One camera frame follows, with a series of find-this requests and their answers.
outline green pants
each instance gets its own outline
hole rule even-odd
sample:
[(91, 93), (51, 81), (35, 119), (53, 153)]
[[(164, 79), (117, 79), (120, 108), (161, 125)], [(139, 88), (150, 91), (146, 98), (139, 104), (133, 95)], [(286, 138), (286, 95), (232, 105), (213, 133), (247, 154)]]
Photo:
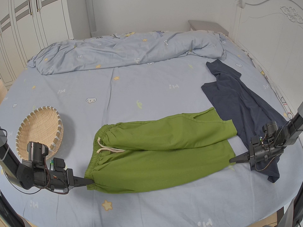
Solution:
[(223, 121), (214, 108), (103, 125), (85, 172), (95, 183), (87, 189), (147, 192), (197, 180), (229, 165), (235, 154), (227, 139), (236, 134), (232, 121)]

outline white headboard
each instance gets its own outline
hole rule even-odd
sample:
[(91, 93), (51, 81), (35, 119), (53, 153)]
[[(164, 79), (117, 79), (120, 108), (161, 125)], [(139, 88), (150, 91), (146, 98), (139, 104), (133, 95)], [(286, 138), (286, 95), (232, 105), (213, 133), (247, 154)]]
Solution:
[(230, 38), (249, 52), (296, 113), (303, 101), (303, 0), (236, 3)]

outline cabinet handle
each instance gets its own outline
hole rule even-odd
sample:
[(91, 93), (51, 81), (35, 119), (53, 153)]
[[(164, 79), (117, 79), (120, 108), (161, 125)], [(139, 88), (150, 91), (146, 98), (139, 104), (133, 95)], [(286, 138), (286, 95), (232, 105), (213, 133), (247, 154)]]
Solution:
[(37, 12), (39, 12), (39, 8), (38, 8), (38, 0), (36, 0), (36, 6), (37, 6)]
[(32, 16), (33, 12), (32, 12), (32, 9), (31, 9), (31, 0), (27, 0), (27, 2), (28, 2), (29, 14)]

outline wicker basket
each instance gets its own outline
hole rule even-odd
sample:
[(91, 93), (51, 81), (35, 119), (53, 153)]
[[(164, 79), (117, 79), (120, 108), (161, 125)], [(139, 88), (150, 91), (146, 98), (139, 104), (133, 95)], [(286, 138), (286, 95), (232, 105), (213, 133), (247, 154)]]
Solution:
[(28, 160), (27, 144), (30, 141), (48, 146), (52, 157), (59, 149), (63, 138), (63, 125), (54, 107), (43, 106), (32, 111), (21, 123), (16, 136), (16, 150), (21, 159)]

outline navy blue shirt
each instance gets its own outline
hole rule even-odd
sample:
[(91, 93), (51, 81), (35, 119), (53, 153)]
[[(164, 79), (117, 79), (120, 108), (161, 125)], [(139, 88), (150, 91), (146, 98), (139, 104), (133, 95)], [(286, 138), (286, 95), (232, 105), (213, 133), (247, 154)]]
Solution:
[[(205, 83), (201, 88), (223, 120), (232, 119), (237, 135), (248, 149), (254, 135), (264, 136), (263, 125), (276, 121), (278, 127), (285, 125), (286, 120), (260, 96), (250, 90), (241, 80), (241, 73), (232, 69), (219, 59), (206, 63), (217, 81)], [(276, 157), (261, 173), (268, 175), (268, 180), (276, 182), (279, 177)], [(257, 169), (263, 169), (269, 161), (256, 163)]]

